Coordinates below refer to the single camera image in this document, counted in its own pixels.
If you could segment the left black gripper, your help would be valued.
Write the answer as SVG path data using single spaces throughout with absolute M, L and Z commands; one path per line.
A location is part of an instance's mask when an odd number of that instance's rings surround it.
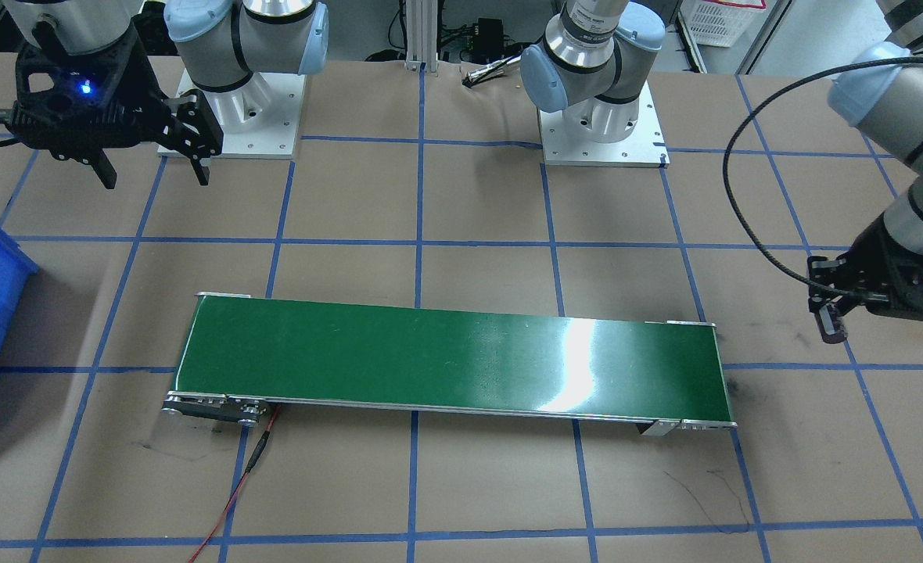
M 810 289 L 810 310 L 818 311 L 823 343 L 847 341 L 843 316 L 859 304 L 876 316 L 923 321 L 923 254 L 895 242 L 883 218 L 876 218 L 836 260 L 810 256 L 807 274 L 830 286 L 829 292 Z

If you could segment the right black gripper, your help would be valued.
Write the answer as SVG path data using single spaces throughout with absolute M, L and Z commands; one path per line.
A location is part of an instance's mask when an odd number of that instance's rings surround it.
M 15 75 L 9 131 L 26 146 L 90 164 L 104 188 L 114 190 L 118 174 L 104 149 L 155 142 L 190 158 L 198 185 L 209 185 L 222 127 L 200 90 L 179 99 L 162 91 L 138 32 L 86 55 L 26 44 Z

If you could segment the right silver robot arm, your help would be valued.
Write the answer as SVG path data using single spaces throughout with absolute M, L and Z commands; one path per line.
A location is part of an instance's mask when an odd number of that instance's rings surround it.
M 107 149 L 154 143 L 185 158 L 201 185 L 209 161 L 240 136 L 261 134 L 293 99 L 275 76 L 319 74 L 329 46 L 321 1 L 168 1 L 163 21 L 191 81 L 176 96 L 159 85 L 136 25 L 120 1 L 7 1 L 25 38 L 16 100 L 1 117 L 14 138 L 55 160 L 117 174 Z

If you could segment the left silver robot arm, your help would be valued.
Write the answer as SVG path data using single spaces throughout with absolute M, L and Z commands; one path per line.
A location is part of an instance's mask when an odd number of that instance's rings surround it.
M 915 172 L 905 195 L 880 214 L 836 259 L 810 256 L 798 274 L 823 342 L 847 339 L 843 318 L 862 306 L 875 316 L 923 323 L 923 1 L 881 1 L 891 35 L 854 62 L 812 74 L 784 93 L 833 79 L 829 106 Z M 569 1 L 521 54 L 523 87 L 537 109 L 584 103 L 625 106 L 636 121 L 639 96 L 662 48 L 659 15 L 630 1 Z

